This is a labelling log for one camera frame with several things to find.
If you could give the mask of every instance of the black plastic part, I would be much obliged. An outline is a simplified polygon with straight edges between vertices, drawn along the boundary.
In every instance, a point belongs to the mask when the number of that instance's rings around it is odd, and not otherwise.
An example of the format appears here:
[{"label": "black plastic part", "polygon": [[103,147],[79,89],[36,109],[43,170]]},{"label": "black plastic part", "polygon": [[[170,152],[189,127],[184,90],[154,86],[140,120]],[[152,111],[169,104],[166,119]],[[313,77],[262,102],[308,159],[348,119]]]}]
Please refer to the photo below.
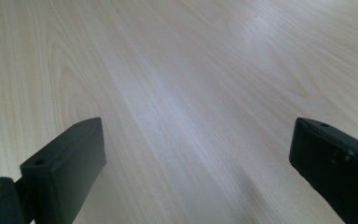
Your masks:
[{"label": "black plastic part", "polygon": [[38,224],[72,223],[106,164],[101,119],[73,125],[21,165],[35,193]]},{"label": "black plastic part", "polygon": [[289,161],[346,223],[358,224],[358,140],[312,119],[297,119]]},{"label": "black plastic part", "polygon": [[78,122],[24,162],[16,184],[0,177],[0,224],[72,223],[105,164],[101,119]]},{"label": "black plastic part", "polygon": [[16,186],[12,179],[0,177],[0,224],[24,224]]}]

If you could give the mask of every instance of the table surface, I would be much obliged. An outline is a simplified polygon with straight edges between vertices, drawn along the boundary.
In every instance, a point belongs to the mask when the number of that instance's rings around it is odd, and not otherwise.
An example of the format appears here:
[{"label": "table surface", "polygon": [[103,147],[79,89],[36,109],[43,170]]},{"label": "table surface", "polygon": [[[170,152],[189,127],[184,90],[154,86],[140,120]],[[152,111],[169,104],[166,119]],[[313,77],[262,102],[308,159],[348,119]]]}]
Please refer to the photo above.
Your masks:
[{"label": "table surface", "polygon": [[358,1],[0,0],[0,175],[93,117],[76,223],[342,223],[288,154],[358,138]]}]

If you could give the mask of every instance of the wood grain pattern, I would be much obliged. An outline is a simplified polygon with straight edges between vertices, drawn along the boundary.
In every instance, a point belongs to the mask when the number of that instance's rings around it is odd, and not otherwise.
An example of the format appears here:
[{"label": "wood grain pattern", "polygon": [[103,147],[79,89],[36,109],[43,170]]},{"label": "wood grain pattern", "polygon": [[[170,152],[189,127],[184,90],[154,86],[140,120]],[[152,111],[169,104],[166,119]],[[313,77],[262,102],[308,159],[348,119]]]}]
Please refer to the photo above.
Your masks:
[{"label": "wood grain pattern", "polygon": [[358,1],[0,0],[0,175],[97,116],[76,223],[342,223],[288,153],[358,138]]}]

